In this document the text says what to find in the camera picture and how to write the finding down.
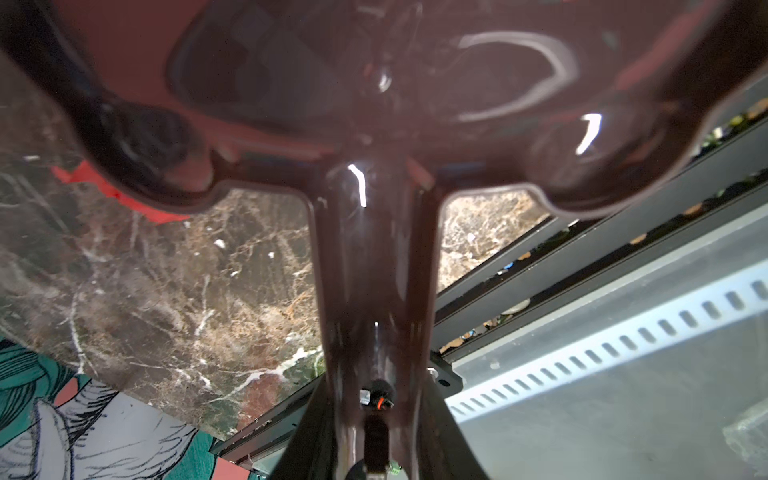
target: metal track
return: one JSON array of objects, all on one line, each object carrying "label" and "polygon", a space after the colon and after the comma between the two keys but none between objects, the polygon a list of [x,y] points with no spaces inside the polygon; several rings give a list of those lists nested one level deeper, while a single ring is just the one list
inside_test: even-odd
[{"label": "metal track", "polygon": [[445,316],[437,312],[432,349],[510,306],[531,298],[661,225],[717,191],[768,167],[768,121],[762,121],[692,164],[645,201],[596,223],[538,262]]},{"label": "metal track", "polygon": [[765,310],[768,260],[465,389],[446,403],[456,422],[465,422]]},{"label": "metal track", "polygon": [[[499,270],[517,260],[521,255],[533,250],[539,244],[544,243],[548,238],[553,237],[566,228],[568,223],[567,220],[561,218],[549,217],[540,222],[539,225],[536,225],[529,231],[523,233],[518,239],[515,239],[493,257],[487,259],[462,278],[456,280],[450,286],[438,293],[437,300],[435,300],[435,310],[439,311],[446,307],[480,283],[483,283],[496,275]],[[468,330],[465,330],[464,332],[459,333],[459,335],[462,335],[467,331]]]},{"label": "metal track", "polygon": [[565,305],[574,305],[579,299],[588,298],[603,286],[614,282],[628,272],[641,268],[655,261],[667,253],[682,247],[683,245],[711,232],[724,224],[741,217],[748,212],[768,204],[768,184],[755,188],[737,199],[705,214],[694,222],[675,230],[672,234],[659,239],[650,246],[639,250],[629,257],[612,264],[601,272],[590,276],[588,279],[576,283],[572,287],[554,295],[538,305],[515,315],[493,330],[483,333],[472,339],[459,349],[454,349],[443,356],[443,359],[452,366],[457,362],[465,361],[469,356],[485,351],[498,340],[507,339],[510,335],[519,333],[526,326],[549,317]]}]

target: brown marble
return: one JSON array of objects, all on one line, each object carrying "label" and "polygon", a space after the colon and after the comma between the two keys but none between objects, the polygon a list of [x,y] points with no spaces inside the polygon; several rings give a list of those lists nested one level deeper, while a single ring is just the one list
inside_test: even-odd
[{"label": "brown marble", "polygon": [[[295,197],[236,191],[156,225],[53,166],[64,117],[0,57],[0,335],[226,438],[325,366]],[[536,223],[521,192],[446,208],[440,287]]]},{"label": "brown marble", "polygon": [[443,215],[438,291],[530,230],[548,212],[517,190],[456,198]]}]

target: small hole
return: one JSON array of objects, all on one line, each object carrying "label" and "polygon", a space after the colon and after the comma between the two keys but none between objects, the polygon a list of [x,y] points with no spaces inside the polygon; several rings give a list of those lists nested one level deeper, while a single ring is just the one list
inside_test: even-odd
[{"label": "small hole", "polygon": [[582,363],[581,360],[577,359],[575,356],[572,356],[571,358],[569,358],[569,360],[571,360],[571,363],[576,365],[578,368],[582,370],[587,369],[587,366],[584,363]]},{"label": "small hole", "polygon": [[622,335],[619,337],[619,340],[630,350],[637,350],[637,345],[634,344],[632,340],[629,339],[628,336]]},{"label": "small hole", "polygon": [[688,310],[683,310],[680,312],[680,318],[683,319],[686,325],[688,325],[690,328],[695,329],[699,326],[699,323],[696,321],[693,315],[690,314]]},{"label": "small hole", "polygon": [[704,302],[701,304],[701,306],[704,308],[704,311],[707,312],[707,315],[709,315],[712,320],[717,320],[721,317],[720,311],[717,309],[714,303]]},{"label": "small hole", "polygon": [[536,375],[534,375],[533,373],[529,373],[529,374],[528,374],[528,378],[529,378],[529,379],[531,379],[531,380],[533,380],[533,383],[535,383],[535,384],[536,384],[536,385],[538,385],[538,386],[542,386],[542,385],[544,385],[544,382],[542,382],[541,380],[539,380],[539,379],[538,379],[538,377],[537,377]]},{"label": "small hole", "polygon": [[744,302],[741,300],[741,297],[738,293],[728,292],[725,294],[725,297],[728,299],[728,302],[734,309],[744,310]]},{"label": "small hole", "polygon": [[563,365],[560,362],[555,363],[554,366],[558,367],[560,369],[560,371],[563,372],[565,375],[570,375],[571,374],[571,370],[567,369],[565,367],[565,365]]},{"label": "small hole", "polygon": [[674,329],[672,325],[666,320],[659,320],[659,326],[669,336],[675,336],[677,335],[677,330]]},{"label": "small hole", "polygon": [[640,333],[640,336],[642,336],[646,342],[656,343],[656,337],[653,333],[649,332],[647,328],[641,328],[637,332]]},{"label": "small hole", "polygon": [[544,373],[547,376],[547,378],[549,378],[550,380],[557,380],[558,379],[558,377],[552,375],[552,372],[550,372],[547,369],[541,369],[541,373]]},{"label": "small hole", "polygon": [[588,356],[590,360],[597,363],[598,365],[603,362],[603,359],[600,358],[597,355],[597,353],[593,352],[592,350],[587,350],[586,352],[584,352],[584,354]]},{"label": "small hole", "polygon": [[761,300],[768,300],[768,288],[766,288],[765,283],[761,282],[760,280],[752,282],[752,290],[755,291]]},{"label": "small hole", "polygon": [[608,355],[610,355],[610,356],[612,356],[614,358],[619,356],[619,352],[617,352],[616,349],[614,348],[614,346],[611,345],[610,343],[603,343],[603,350],[608,352]]}]

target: black metal frame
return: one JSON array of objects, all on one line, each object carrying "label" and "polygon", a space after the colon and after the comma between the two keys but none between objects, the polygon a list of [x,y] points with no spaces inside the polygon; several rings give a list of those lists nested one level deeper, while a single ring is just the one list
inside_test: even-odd
[{"label": "black metal frame", "polygon": [[[768,96],[768,78],[757,81],[742,93],[728,107],[727,114],[735,115],[745,111],[756,99],[765,96]],[[603,220],[580,223],[577,226],[578,234],[571,235],[563,244],[544,252],[539,258],[531,258],[529,264],[510,272],[507,277],[488,282],[489,279],[495,279],[505,266],[542,245],[571,222],[549,217],[440,292],[435,301],[437,320],[432,334],[430,366],[438,373],[437,389],[442,397],[451,396],[462,389],[462,379],[453,373],[449,362],[473,353],[600,285],[615,280],[618,275],[626,273],[627,268],[637,268],[648,263],[739,214],[768,202],[768,187],[750,191],[738,201],[654,243],[651,248],[622,259],[619,262],[621,268],[604,268],[599,274],[598,271],[590,272],[592,275],[589,280],[546,299],[516,316],[514,321],[494,328],[445,356],[436,353],[446,343],[496,317],[510,306],[544,292],[577,272],[588,270],[590,265],[635,237],[653,230],[719,190],[768,167],[768,159],[763,155],[764,138],[768,138],[768,119],[763,119],[693,162],[646,200]],[[310,396],[322,381],[323,377],[314,379],[225,442],[214,445],[210,451],[232,462],[241,463],[249,457],[261,455],[287,443],[306,411]]]},{"label": "black metal frame", "polygon": [[[691,164],[645,201],[591,225],[483,294],[459,299],[461,306],[451,308],[450,313],[439,310],[435,315],[432,349],[440,349],[510,306],[546,290],[717,191],[762,170],[768,166],[764,154],[766,138],[768,120],[763,120]],[[488,269],[484,274],[488,274],[487,279],[495,271]]]}]

